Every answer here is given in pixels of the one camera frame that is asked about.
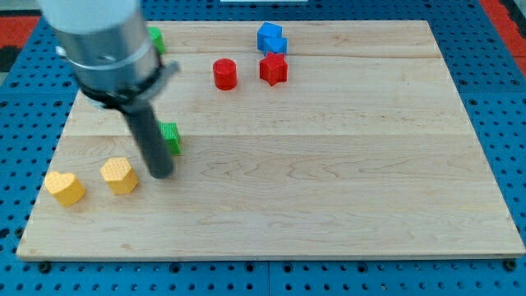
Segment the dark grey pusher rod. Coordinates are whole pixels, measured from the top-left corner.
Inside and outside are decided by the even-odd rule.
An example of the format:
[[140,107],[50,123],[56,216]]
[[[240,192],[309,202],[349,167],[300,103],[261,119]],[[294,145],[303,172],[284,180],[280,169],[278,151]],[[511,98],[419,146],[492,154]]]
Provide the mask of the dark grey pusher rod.
[[121,107],[121,113],[153,178],[168,178],[173,161],[160,131],[155,111],[148,101],[138,100]]

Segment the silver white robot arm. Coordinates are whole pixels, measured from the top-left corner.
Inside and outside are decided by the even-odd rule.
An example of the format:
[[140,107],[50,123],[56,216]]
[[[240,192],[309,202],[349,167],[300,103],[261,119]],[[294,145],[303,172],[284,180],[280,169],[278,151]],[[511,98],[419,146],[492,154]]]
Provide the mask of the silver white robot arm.
[[150,175],[167,178],[173,161],[151,100],[178,72],[164,63],[137,0],[38,0],[59,45],[92,104],[122,114]]

